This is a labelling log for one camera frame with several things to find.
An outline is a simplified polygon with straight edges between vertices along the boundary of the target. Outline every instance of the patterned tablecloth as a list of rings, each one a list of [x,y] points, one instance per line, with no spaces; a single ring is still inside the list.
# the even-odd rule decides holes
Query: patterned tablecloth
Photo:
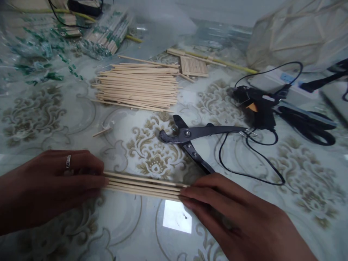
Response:
[[[158,139],[162,129],[175,132],[172,114],[91,102],[95,90],[90,82],[95,76],[96,62],[84,56],[78,59],[79,73],[86,80],[47,82],[0,98],[2,174],[47,149],[88,149],[105,162],[108,171],[186,184],[202,175],[177,145]],[[165,53],[153,58],[162,63],[176,59]],[[175,114],[192,127],[209,122],[247,126],[245,114],[228,95],[228,89],[244,74],[215,66],[209,66],[209,74],[195,84],[179,79],[183,89],[173,108]],[[346,260],[348,161],[344,156],[348,155],[348,130],[324,99],[307,109],[339,123],[331,131],[337,139],[334,146],[309,142],[280,118],[276,119],[276,145],[252,144],[283,174],[286,185],[282,187],[225,172],[218,160],[222,135],[192,143],[217,172],[285,210],[319,260]],[[92,138],[108,124],[114,125],[112,131]],[[265,143],[274,139],[267,131],[257,134]],[[278,181],[239,134],[227,139],[223,160],[235,171]],[[187,214],[191,224],[186,232],[164,226],[169,204],[157,198],[104,191],[101,197],[41,227],[0,237],[0,257],[50,261],[226,260],[218,243],[192,213]]]

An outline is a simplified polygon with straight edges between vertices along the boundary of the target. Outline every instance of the bundle of wooden sticks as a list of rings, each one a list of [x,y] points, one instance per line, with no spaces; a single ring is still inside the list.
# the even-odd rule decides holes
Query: bundle of wooden sticks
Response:
[[[155,198],[168,199],[181,202],[179,199],[180,189],[188,187],[180,183],[159,181],[156,179],[135,177],[118,173],[104,172],[109,178],[108,190],[122,191],[125,193],[152,196]]]
[[[93,101],[131,109],[172,112],[168,109],[177,103],[178,89],[181,88],[176,81],[179,66],[140,61],[148,64],[120,63],[111,65],[111,71],[100,72],[99,83],[92,85],[99,90],[98,100]]]

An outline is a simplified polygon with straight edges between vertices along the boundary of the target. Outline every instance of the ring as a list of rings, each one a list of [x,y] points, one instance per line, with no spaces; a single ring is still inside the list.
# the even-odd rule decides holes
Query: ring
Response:
[[[66,169],[70,168],[70,159],[71,159],[71,155],[66,157],[66,163],[65,163]]]

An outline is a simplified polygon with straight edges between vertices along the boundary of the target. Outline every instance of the pliers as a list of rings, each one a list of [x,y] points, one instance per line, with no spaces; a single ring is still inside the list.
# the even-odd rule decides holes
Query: pliers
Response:
[[[239,133],[247,131],[247,128],[235,127],[235,126],[214,126],[212,123],[208,123],[205,127],[193,127],[189,128],[184,120],[179,115],[174,115],[174,122],[179,128],[179,134],[175,137],[170,137],[164,130],[159,132],[160,139],[165,143],[179,144],[190,157],[199,165],[199,167],[205,172],[205,174],[215,173],[215,170],[205,162],[198,152],[193,147],[191,140],[210,136],[213,134],[221,133]]]

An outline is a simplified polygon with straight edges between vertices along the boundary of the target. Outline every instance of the left hand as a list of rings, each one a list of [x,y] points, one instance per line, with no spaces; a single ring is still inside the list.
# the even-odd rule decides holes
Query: left hand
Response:
[[[70,169],[83,175],[63,175],[68,155]],[[0,235],[44,224],[99,196],[109,183],[103,170],[104,163],[88,150],[47,150],[1,176]]]

